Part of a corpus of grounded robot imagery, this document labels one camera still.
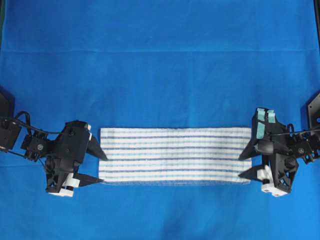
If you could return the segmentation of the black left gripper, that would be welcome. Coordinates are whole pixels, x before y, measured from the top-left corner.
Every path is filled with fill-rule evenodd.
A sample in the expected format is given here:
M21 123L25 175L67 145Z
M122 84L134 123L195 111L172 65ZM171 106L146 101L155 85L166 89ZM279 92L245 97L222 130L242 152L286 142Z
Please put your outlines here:
M100 160L108 160L96 137L91 135L90 129L91 126L83 121L67 122L62 133L53 141L45 161L47 193L72 197L74 188L104 181L78 173L86 152Z

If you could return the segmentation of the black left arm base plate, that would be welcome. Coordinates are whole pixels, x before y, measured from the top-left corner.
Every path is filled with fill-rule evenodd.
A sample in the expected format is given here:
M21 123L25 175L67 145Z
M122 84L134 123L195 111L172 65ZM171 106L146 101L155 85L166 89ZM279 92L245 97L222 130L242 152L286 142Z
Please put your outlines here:
M15 97L4 87L0 87L0 116L13 117L15 111Z

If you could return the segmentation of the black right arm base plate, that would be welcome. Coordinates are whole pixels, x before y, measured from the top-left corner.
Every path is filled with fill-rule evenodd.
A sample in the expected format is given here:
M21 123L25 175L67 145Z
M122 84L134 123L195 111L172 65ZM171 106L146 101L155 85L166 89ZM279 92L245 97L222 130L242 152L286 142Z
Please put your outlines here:
M300 108L303 130L320 128L320 91L313 94Z

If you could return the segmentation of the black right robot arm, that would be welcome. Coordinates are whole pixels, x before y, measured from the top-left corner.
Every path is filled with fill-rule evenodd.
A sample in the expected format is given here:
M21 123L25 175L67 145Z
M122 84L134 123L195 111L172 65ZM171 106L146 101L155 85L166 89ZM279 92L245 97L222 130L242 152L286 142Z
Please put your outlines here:
M309 164L320 157L320 129L295 131L293 124L280 123L274 110L258 107L252 117L251 138L239 159L255 156L261 156L261 164L238 176L261 182L262 192L274 197L289 194L299 168L298 159Z

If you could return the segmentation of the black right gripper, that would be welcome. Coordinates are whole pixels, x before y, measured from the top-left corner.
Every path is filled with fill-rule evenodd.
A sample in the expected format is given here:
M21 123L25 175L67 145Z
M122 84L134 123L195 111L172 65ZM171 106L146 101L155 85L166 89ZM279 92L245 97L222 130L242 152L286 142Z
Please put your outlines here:
M252 117L251 140L238 157L239 161L261 156L261 164L240 173L242 179L261 183L261 191L282 197L292 190L299 168L294 126L278 121L272 109L258 107Z

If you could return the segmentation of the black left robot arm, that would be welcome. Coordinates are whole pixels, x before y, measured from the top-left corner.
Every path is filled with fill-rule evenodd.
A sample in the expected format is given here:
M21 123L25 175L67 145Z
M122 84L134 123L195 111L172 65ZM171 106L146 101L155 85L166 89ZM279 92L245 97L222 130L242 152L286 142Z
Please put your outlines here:
M27 130L21 144L21 149L25 151L22 158L33 162L45 158L42 166L46 174L47 193L59 197L72 197L75 188L103 182L103 179L79 173L79 167L84 162L86 154L107 160L87 122L66 122L63 130L57 132L56 139L50 140L48 131L31 126L28 112L21 111L16 117L1 116L1 152L13 153L22 128Z

